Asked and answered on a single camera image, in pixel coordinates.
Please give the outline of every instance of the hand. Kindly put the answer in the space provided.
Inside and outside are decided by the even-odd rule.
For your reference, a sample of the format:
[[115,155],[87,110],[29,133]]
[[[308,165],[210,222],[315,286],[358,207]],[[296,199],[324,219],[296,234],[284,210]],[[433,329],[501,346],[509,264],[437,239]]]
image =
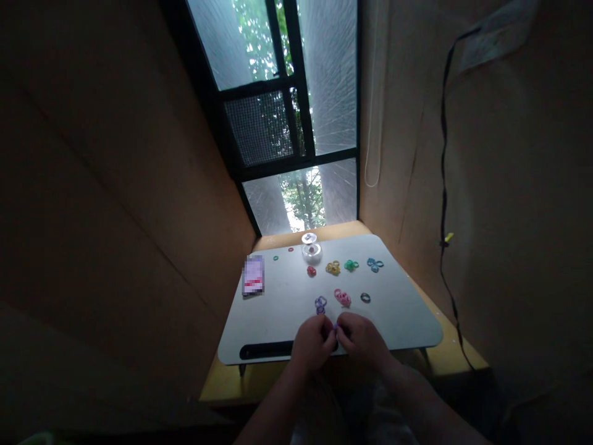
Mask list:
[[330,319],[324,314],[314,315],[298,328],[290,362],[307,374],[316,371],[329,358],[336,342]]
[[375,371],[380,371],[393,359],[375,325],[363,316],[342,312],[338,317],[337,337],[352,358]]

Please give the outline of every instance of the tree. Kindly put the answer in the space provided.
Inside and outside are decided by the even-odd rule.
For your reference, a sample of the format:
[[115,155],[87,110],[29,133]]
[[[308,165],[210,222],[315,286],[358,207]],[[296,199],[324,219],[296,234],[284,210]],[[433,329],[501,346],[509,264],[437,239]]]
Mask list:
[[[250,55],[249,63],[254,82],[268,80],[277,72],[277,64],[272,45],[265,3],[261,0],[233,0],[233,8],[237,15],[239,31],[245,37],[246,50]],[[282,3],[276,5],[276,14],[280,28],[280,38],[284,63],[288,75],[294,73],[286,16]],[[304,136],[301,125],[300,109],[296,92],[291,91],[291,102],[295,112],[298,129],[299,149],[304,151]],[[258,99],[259,113],[266,123],[267,140],[272,154],[287,156],[290,154],[290,131],[284,114],[282,93],[273,93],[271,100]],[[326,223],[323,205],[321,177],[318,168],[303,169],[278,175],[278,182],[284,199],[285,211],[292,212],[301,220],[305,230],[324,226]],[[270,190],[262,190],[261,195],[271,194]]]

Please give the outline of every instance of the small table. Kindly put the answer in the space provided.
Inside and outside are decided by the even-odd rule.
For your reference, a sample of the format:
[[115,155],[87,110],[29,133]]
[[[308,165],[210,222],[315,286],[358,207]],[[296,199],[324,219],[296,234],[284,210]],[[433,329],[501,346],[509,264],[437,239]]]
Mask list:
[[[327,300],[326,315],[333,323],[341,312],[363,315],[375,324],[390,350],[426,348],[441,342],[439,322],[378,236],[364,234],[320,244],[322,258],[314,265],[315,277],[307,273],[310,264],[302,254],[302,245],[293,246],[292,252],[277,248],[251,254],[264,258],[264,293],[244,297],[239,280],[218,347],[222,363],[240,365],[244,370],[249,363],[289,360],[298,328],[316,314],[314,301],[320,295]],[[383,261],[384,266],[372,272],[369,258]],[[334,260],[340,262],[337,276],[326,272],[326,265]],[[347,260],[357,261],[359,267],[346,270]],[[349,308],[336,300],[336,289],[350,296]],[[370,295],[370,303],[360,299],[363,292]],[[245,358],[246,346],[247,350],[253,348],[255,358]],[[344,354],[339,345],[332,355]]]

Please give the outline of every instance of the phone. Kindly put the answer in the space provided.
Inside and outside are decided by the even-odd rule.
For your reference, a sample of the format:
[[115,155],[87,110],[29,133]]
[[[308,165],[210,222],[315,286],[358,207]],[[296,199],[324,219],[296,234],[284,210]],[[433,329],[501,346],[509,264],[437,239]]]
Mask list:
[[243,268],[243,296],[259,295],[264,292],[264,258],[247,258]]

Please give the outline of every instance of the window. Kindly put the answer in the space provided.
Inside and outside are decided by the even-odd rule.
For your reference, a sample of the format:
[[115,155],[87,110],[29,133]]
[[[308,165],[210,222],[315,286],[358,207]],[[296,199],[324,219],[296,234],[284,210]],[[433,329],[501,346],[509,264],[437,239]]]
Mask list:
[[357,219],[357,0],[161,7],[257,234]]

